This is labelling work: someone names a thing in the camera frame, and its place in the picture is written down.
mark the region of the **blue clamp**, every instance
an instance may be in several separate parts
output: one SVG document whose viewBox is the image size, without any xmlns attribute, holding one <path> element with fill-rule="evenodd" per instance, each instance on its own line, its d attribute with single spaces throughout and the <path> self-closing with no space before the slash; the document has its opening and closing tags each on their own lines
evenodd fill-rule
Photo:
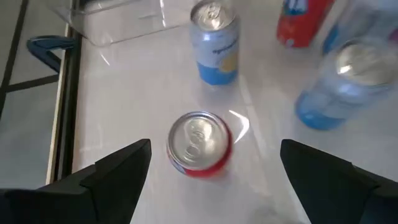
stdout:
<svg viewBox="0 0 398 224">
<path fill-rule="evenodd" d="M 75 44 L 75 40 L 69 37 L 43 35 L 29 39 L 26 43 L 26 46 L 33 56 L 49 66 L 52 70 L 59 73 L 61 59 L 52 53 L 51 50 L 71 49 L 75 46 Z"/>
</svg>

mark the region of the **blue label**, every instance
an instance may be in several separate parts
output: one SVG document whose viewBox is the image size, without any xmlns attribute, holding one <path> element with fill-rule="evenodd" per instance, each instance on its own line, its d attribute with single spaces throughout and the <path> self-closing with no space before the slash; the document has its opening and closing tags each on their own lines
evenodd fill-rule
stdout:
<svg viewBox="0 0 398 224">
<path fill-rule="evenodd" d="M 206 67 L 198 63 L 200 78 L 211 85 L 223 85 L 232 82 L 238 70 L 235 69 L 232 72 L 222 72 L 219 68 Z"/>
<path fill-rule="evenodd" d="M 333 50 L 338 34 L 339 34 L 338 26 L 337 26 L 337 24 L 335 24 L 333 26 L 333 28 L 331 28 L 328 36 L 326 37 L 325 41 L 323 42 L 323 46 L 322 46 L 323 54 L 327 54 L 331 50 Z"/>
<path fill-rule="evenodd" d="M 332 118 L 326 116 L 318 111 L 318 108 L 308 106 L 308 103 L 313 104 L 308 101 L 310 101 L 308 99 L 308 93 L 303 92 L 295 104 L 296 115 L 308 127 L 319 130 L 329 130 L 338 127 L 346 120 L 344 118 Z"/>
<path fill-rule="evenodd" d="M 180 171 L 181 173 L 185 174 L 185 170 L 184 170 L 184 168 L 183 168 L 181 165 L 177 164 L 172 158 L 170 158 L 170 161 L 172 161 L 173 166 L 174 166 L 178 171 Z"/>
<path fill-rule="evenodd" d="M 222 52 L 231 49 L 237 42 L 238 42 L 238 39 L 234 39 L 234 40 L 232 41 L 232 43 L 230 43 L 229 45 L 227 45 L 227 46 L 225 46 L 225 47 L 223 47 L 223 48 L 221 48 L 221 49 L 213 50 L 213 54 L 218 54 L 218 55 L 219 55 L 219 54 L 221 54 Z"/>
<path fill-rule="evenodd" d="M 284 14 L 287 16 L 299 16 L 308 11 L 307 0 L 285 0 Z"/>
</svg>

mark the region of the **aluminum can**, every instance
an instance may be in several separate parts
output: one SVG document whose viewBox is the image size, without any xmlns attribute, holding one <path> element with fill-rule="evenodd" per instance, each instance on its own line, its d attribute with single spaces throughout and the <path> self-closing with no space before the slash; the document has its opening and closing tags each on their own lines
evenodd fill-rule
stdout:
<svg viewBox="0 0 398 224">
<path fill-rule="evenodd" d="M 278 40 L 288 47 L 308 47 L 334 0 L 284 0 Z"/>
<path fill-rule="evenodd" d="M 219 174 L 232 154 L 232 135 L 217 115 L 196 111 L 183 115 L 171 127 L 167 154 L 173 166 L 191 177 Z"/>
<path fill-rule="evenodd" d="M 320 78 L 299 96 L 297 116 L 311 128 L 338 127 L 386 95 L 396 78 L 397 59 L 391 46 L 379 40 L 345 43 L 324 58 Z"/>
<path fill-rule="evenodd" d="M 202 80 L 232 82 L 238 74 L 239 19 L 224 1 L 204 0 L 191 11 L 191 41 Z"/>
<path fill-rule="evenodd" d="M 322 52 L 327 54 L 348 40 L 362 36 L 398 42 L 398 4 L 395 0 L 350 1 L 329 31 Z"/>
</svg>

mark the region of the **table surface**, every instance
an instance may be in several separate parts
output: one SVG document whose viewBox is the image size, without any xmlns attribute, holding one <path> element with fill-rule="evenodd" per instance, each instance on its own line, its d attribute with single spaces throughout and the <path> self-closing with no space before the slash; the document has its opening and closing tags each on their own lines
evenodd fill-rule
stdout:
<svg viewBox="0 0 398 224">
<path fill-rule="evenodd" d="M 73 170 L 151 139 L 132 223 L 309 223 L 279 157 L 286 138 L 397 181 L 397 93 L 332 131 L 312 130 L 294 115 L 294 101 L 316 78 L 320 44 L 345 3 L 336 2 L 311 47 L 287 49 L 275 39 L 281 0 L 236 1 L 240 71 L 226 86 L 200 80 L 188 26 L 103 48 L 83 41 Z M 172 123 L 195 110 L 220 115 L 232 129 L 234 154 L 223 178 L 191 179 L 167 159 Z"/>
<path fill-rule="evenodd" d="M 35 58 L 26 43 L 39 35 L 63 35 L 65 27 L 40 1 L 0 2 L 2 189 L 37 189 L 47 184 L 58 89 L 58 81 L 51 77 L 57 73 Z M 51 82 L 44 82 L 48 77 Z"/>
</svg>

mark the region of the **clear plastic container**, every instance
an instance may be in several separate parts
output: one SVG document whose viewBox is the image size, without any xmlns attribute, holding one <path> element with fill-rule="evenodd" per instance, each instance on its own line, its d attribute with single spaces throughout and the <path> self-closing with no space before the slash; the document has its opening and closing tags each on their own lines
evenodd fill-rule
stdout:
<svg viewBox="0 0 398 224">
<path fill-rule="evenodd" d="M 189 22 L 196 0 L 42 0 L 92 44 L 106 46 Z"/>
</svg>

